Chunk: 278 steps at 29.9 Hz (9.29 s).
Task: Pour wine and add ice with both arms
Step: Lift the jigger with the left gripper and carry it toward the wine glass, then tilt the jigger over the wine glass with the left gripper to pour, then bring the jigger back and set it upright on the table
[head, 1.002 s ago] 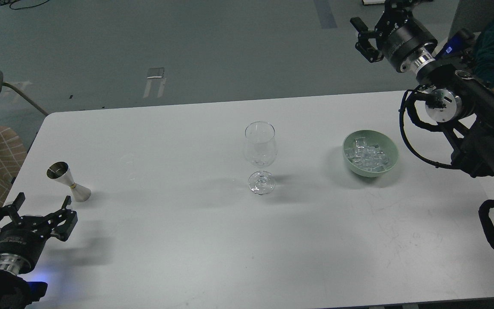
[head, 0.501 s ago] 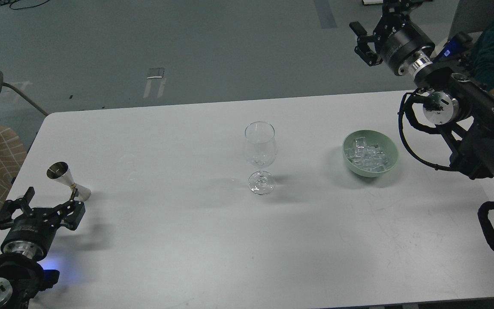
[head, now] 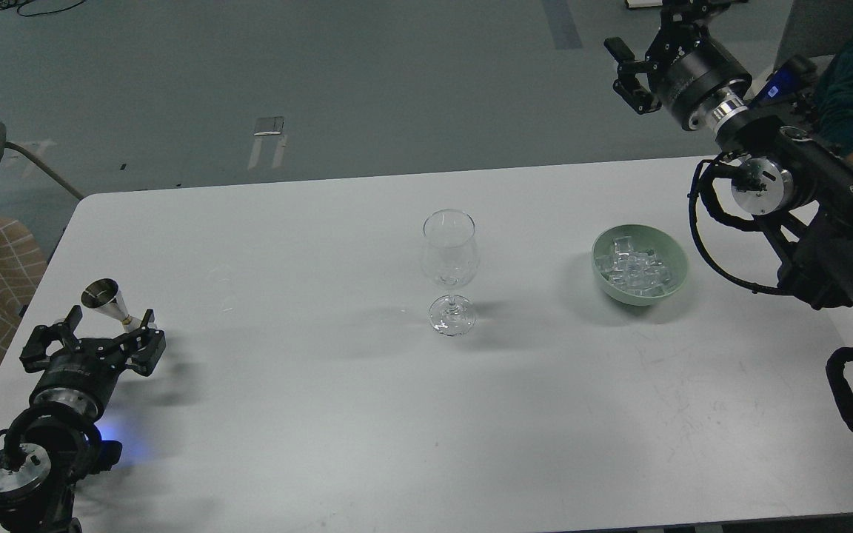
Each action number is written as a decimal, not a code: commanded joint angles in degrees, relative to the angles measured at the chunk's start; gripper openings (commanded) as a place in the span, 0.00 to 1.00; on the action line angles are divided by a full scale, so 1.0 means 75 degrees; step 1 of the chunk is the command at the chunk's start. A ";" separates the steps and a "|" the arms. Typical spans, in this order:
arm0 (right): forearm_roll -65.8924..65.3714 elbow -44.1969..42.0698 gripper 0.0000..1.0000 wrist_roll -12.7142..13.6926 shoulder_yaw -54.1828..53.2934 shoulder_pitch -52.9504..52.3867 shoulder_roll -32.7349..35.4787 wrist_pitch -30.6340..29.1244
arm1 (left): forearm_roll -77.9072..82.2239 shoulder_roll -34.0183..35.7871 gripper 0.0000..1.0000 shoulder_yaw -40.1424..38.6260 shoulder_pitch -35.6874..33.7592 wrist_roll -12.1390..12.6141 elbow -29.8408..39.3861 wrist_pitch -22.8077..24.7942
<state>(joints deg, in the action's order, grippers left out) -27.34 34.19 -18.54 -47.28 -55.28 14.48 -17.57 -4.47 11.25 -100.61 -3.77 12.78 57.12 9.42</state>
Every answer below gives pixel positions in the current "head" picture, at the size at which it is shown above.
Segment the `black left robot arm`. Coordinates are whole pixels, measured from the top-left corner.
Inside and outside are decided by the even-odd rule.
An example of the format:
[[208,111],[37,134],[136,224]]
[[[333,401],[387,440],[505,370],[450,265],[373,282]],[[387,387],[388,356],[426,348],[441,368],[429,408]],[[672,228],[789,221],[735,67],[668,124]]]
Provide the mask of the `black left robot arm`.
[[28,406],[0,431],[0,526],[7,532],[80,532],[73,512],[81,480],[119,462],[122,444],[102,436],[118,379],[149,377],[167,342],[155,311],[115,338],[80,338],[82,310],[38,325],[21,349],[26,372],[38,372]]

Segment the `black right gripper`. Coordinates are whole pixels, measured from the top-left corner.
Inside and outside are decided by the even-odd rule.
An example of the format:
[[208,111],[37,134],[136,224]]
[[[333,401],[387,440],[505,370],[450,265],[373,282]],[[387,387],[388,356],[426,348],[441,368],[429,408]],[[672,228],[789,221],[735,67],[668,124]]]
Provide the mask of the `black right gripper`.
[[[725,13],[731,1],[663,1],[660,27],[649,57],[638,60],[619,37],[603,40],[616,61],[612,88],[638,115],[666,108],[684,131],[697,130],[697,110],[711,95],[730,88],[745,95],[752,75],[718,41],[708,38],[708,24]],[[638,80],[649,75],[649,87]]]

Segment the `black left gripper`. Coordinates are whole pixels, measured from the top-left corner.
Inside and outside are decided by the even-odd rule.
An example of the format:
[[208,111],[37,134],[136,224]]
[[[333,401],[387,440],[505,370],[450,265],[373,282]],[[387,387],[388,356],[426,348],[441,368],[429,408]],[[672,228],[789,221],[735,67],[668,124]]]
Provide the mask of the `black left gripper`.
[[[142,377],[155,371],[167,341],[155,326],[155,310],[148,308],[136,329],[98,344],[82,344],[75,335],[84,317],[81,306],[72,306],[67,317],[51,325],[37,325],[21,348],[19,360],[26,372],[43,375],[30,394],[30,405],[60,403],[87,419],[104,415],[124,370]],[[60,350],[48,355],[54,342]]]

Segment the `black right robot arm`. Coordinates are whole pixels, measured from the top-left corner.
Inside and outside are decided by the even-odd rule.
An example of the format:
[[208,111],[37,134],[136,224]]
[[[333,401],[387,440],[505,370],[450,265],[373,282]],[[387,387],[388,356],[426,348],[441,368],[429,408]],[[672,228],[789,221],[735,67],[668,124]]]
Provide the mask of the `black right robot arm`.
[[[853,166],[772,109],[767,89],[709,33],[728,1],[664,1],[643,54],[618,37],[603,46],[616,61],[614,91],[637,113],[666,109],[683,130],[715,133],[720,155],[698,163],[689,199],[698,253],[725,280],[755,294],[795,297],[811,308],[853,306]],[[747,282],[718,266],[698,230],[697,203],[711,219],[758,232],[780,260],[775,286]],[[853,391],[844,368],[853,347],[826,364],[840,417],[853,432]]]

